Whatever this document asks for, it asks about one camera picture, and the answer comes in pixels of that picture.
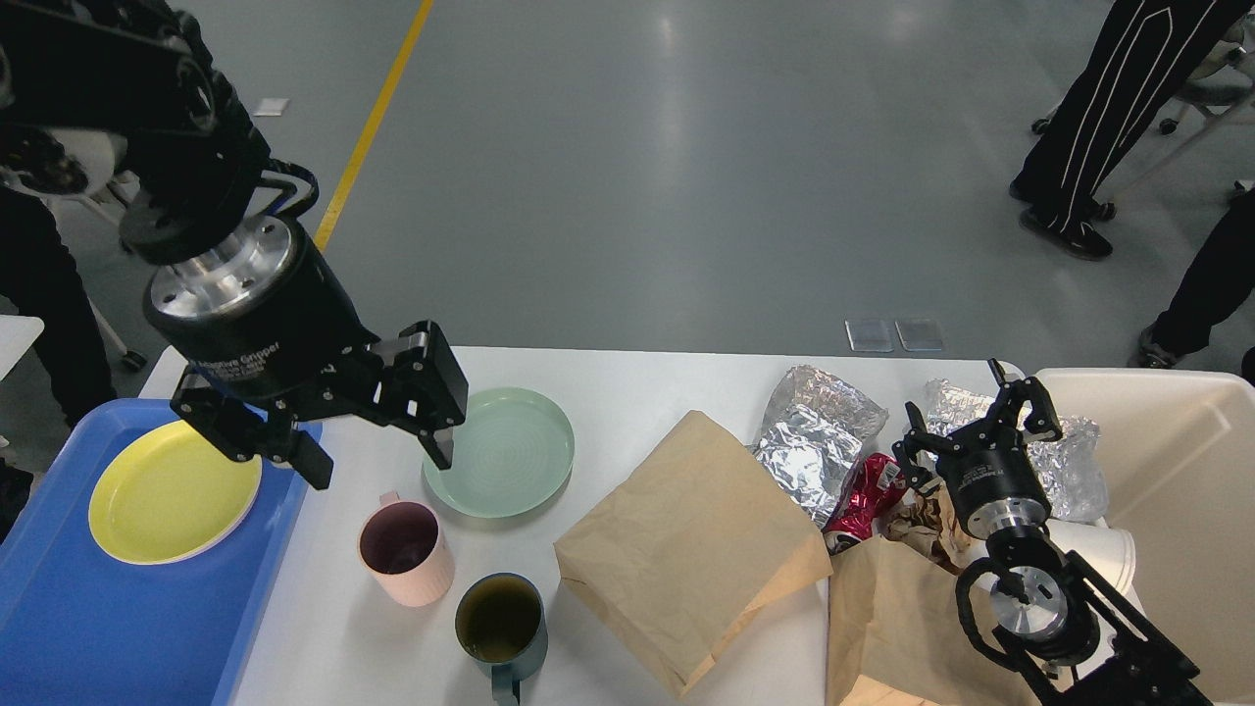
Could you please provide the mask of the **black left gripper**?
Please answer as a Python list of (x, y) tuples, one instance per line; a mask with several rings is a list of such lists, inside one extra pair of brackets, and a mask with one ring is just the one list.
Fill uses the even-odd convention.
[(425, 319), (379, 340), (360, 321), (318, 246), (295, 219), (257, 216), (220, 253), (157, 270), (147, 322), (212, 387), (181, 387), (169, 406), (232, 461), (264, 456), (326, 490), (333, 459), (287, 413), (264, 405), (324, 372), (324, 415), (353, 415), (420, 440), (439, 470), (453, 464), (468, 381), (439, 324)]

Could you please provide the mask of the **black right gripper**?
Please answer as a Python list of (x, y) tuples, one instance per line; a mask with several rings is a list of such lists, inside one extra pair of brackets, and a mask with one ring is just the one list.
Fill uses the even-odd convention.
[[(1023, 446), (1064, 436), (1048, 389), (1035, 377), (1007, 376), (998, 359), (986, 365), (998, 384), (986, 408), (986, 446), (958, 453), (958, 443), (929, 431), (922, 410), (905, 403), (909, 429), (891, 450), (900, 475), (917, 493), (936, 493), (943, 479), (964, 532), (976, 540), (996, 530), (1040, 528), (1052, 507)], [(920, 465), (922, 451), (937, 456), (936, 472)]]

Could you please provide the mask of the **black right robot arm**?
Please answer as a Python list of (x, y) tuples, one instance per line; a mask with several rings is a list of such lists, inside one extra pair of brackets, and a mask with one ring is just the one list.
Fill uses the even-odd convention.
[(956, 581), (964, 635), (1043, 705), (1206, 705), (1199, 667), (1076, 551), (1054, 545), (1027, 448), (1063, 436), (1055, 408), (1038, 379), (986, 365), (998, 394), (981, 419), (937, 436), (907, 403), (892, 446), (907, 485), (944, 488), (961, 530), (986, 545)]

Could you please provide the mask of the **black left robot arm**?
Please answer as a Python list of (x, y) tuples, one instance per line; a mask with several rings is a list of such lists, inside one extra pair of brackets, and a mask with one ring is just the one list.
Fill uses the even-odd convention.
[(269, 140), (206, 46), (163, 1), (3, 4), (3, 183), (95, 196), (131, 173), (120, 219), (153, 265), (148, 324), (184, 357), (179, 419), (233, 461), (285, 461), (326, 488), (304, 423), (353, 415), (452, 466), (466, 372), (439, 325), (384, 340), (360, 321), (300, 216), (318, 179)]

